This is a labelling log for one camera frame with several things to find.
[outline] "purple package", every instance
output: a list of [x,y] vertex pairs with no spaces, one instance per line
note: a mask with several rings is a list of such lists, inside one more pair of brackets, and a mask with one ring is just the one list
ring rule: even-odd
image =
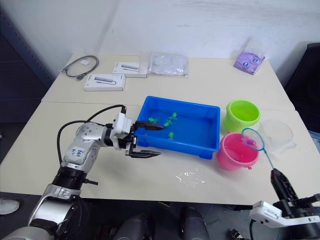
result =
[[265,58],[265,56],[260,58],[254,53],[242,52],[236,58],[233,66],[253,75],[256,73]]

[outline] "pink bucket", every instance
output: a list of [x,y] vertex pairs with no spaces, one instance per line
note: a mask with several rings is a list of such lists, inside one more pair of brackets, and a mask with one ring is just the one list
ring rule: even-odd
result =
[[241,133],[232,132],[222,138],[216,157],[224,169],[251,169],[258,161],[259,152],[243,144]]

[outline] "white wall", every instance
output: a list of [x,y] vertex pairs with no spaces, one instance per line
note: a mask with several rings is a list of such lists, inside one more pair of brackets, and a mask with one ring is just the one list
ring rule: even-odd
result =
[[265,43],[284,84],[306,44],[320,42],[319,0],[1,0],[56,76],[72,52],[164,51],[235,58],[249,37]]

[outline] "lime green bucket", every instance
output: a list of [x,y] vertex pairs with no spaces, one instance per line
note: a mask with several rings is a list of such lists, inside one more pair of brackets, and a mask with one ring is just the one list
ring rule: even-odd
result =
[[234,100],[226,106],[223,126],[228,132],[241,132],[260,119],[259,108],[247,100]]

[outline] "white table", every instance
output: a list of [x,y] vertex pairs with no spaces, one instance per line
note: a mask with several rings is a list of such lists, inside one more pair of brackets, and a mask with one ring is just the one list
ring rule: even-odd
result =
[[[79,55],[73,55],[69,62]],[[96,74],[112,73],[115,62],[137,62],[137,56],[102,55]],[[225,108],[235,99],[246,99],[260,109],[294,110],[270,63],[255,75],[233,67],[234,59],[189,58],[189,76],[127,78],[124,91],[84,90],[81,81],[60,73],[42,101],[65,103],[142,105],[147,96],[176,99]]]
[[[41,195],[59,169],[56,149],[58,129],[66,122],[85,120],[105,104],[42,102],[32,115],[0,166],[0,191]],[[127,116],[136,120],[141,106],[129,106]],[[111,123],[118,109],[94,120]],[[223,119],[225,109],[221,109]],[[274,166],[290,180],[299,197],[320,192],[320,155],[299,114],[294,110],[261,110],[261,121],[278,119],[287,123],[297,146],[274,159]],[[61,135],[61,151],[72,143],[74,124]],[[278,200],[270,182],[271,167],[263,153],[252,167],[228,171],[216,159],[150,148],[162,152],[149,159],[130,158],[124,151],[101,148],[88,178],[98,186],[84,184],[84,198],[178,201],[215,204],[252,205]],[[203,183],[177,178],[180,173],[195,172]]]

